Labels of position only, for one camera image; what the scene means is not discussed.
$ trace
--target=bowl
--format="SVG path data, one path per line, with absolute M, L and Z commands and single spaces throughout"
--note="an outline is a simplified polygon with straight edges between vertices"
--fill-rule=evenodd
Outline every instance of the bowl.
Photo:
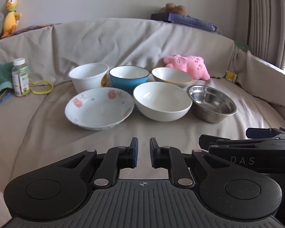
M 156 68 L 152 70 L 155 81 L 166 82 L 184 88 L 188 86 L 193 78 L 190 74 L 179 69 Z
M 90 89 L 73 97 L 65 108 L 67 119 L 90 130 L 112 128 L 133 111 L 134 100 L 127 92 L 102 87 Z
M 147 82 L 133 92 L 134 102 L 150 119 L 169 122 L 183 117 L 192 105 L 185 90 L 164 82 Z
M 69 77 L 78 93 L 86 90 L 105 87 L 106 73 L 109 67 L 104 63 L 89 63 L 74 68 L 69 73 Z
M 149 71 L 137 66 L 119 66 L 109 72 L 113 87 L 122 89 L 130 94 L 140 84 L 146 83 Z
M 190 86 L 187 93 L 193 101 L 193 112 L 201 120 L 217 123 L 236 113 L 232 99 L 212 87 Z

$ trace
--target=white bottle cap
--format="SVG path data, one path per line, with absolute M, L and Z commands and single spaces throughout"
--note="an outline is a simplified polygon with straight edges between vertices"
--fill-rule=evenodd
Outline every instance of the white bottle cap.
M 19 66 L 25 63 L 25 58 L 17 58 L 13 60 L 13 65 L 14 66 Z

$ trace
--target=couch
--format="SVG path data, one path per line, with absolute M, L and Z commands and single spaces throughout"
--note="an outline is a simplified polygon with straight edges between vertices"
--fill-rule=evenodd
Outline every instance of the couch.
M 136 65 L 151 71 L 163 67 L 169 55 L 198 55 L 211 80 L 195 81 L 230 96 L 237 113 L 209 124 L 191 111 L 173 122 L 157 122 L 136 108 L 118 126 L 90 131 L 70 123 L 64 108 L 76 95 L 68 78 L 71 69 L 86 63 L 110 68 Z M 55 84 L 48 95 L 8 98 L 0 105 L 0 226 L 10 218 L 3 191 L 13 178 L 93 148 L 105 153 L 110 147 L 139 139 L 138 165 L 124 169 L 120 178 L 167 178 L 167 170 L 153 169 L 149 138 L 160 146 L 171 145 L 190 153 L 199 148 L 201 134 L 246 139 L 248 127 L 285 127 L 285 73 L 238 49 L 233 40 L 181 25 L 140 19 L 99 19 L 52 25 L 0 40 L 0 63 L 24 57 L 31 81 L 47 79 Z M 226 71 L 237 74 L 234 84 Z

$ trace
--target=bottle label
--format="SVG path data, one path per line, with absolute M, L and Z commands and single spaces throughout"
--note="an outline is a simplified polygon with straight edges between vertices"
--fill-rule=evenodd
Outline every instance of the bottle label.
M 15 95 L 17 97 L 21 96 L 21 90 L 20 90 L 20 83 L 19 83 L 19 75 L 17 74 L 17 72 L 13 72 L 11 74 L 12 78 L 13 78 L 13 86 L 14 86 L 14 91 L 15 91 Z
M 28 75 L 28 67 L 25 66 L 20 69 L 20 87 L 22 95 L 26 95 L 29 93 L 29 75 Z
M 12 73 L 14 91 L 16 96 L 23 96 L 29 93 L 28 67 L 25 66 L 20 71 Z

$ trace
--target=brown plush toy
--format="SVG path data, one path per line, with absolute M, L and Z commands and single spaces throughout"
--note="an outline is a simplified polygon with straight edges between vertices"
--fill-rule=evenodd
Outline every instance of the brown plush toy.
M 180 15 L 188 16 L 186 9 L 182 5 L 176 6 L 174 3 L 167 3 L 165 7 L 160 9 L 160 13 L 177 13 Z

